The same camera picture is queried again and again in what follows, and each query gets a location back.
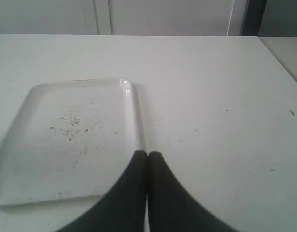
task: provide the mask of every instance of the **white tray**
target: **white tray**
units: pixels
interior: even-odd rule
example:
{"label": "white tray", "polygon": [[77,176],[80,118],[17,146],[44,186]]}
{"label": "white tray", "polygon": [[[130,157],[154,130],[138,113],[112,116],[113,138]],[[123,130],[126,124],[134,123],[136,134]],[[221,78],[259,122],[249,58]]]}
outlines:
{"label": "white tray", "polygon": [[0,205],[102,195],[136,149],[128,80],[36,86],[0,150]]}

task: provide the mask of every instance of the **plastic tray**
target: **plastic tray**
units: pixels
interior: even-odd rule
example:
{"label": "plastic tray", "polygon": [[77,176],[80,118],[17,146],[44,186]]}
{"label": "plastic tray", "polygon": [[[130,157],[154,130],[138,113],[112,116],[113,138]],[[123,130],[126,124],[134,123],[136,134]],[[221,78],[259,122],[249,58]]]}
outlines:
{"label": "plastic tray", "polygon": [[0,205],[103,195],[136,149],[128,80],[36,86],[0,150]]}

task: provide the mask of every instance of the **dark object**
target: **dark object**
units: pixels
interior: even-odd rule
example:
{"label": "dark object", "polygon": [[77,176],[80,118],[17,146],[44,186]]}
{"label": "dark object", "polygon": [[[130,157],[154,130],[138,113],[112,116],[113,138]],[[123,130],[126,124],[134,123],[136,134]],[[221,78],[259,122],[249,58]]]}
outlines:
{"label": "dark object", "polygon": [[199,205],[176,180],[161,153],[148,157],[151,232],[234,232]]}
{"label": "dark object", "polygon": [[240,35],[257,36],[267,0],[248,0]]}
{"label": "dark object", "polygon": [[136,151],[111,190],[89,211],[59,232],[142,232],[146,178],[147,154]]}

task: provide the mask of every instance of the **cabinet door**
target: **cabinet door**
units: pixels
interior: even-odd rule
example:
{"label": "cabinet door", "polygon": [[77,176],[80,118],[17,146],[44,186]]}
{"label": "cabinet door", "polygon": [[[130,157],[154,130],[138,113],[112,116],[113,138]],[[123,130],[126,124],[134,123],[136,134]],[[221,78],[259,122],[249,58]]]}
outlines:
{"label": "cabinet door", "polygon": [[0,33],[111,34],[108,2],[0,0]]}

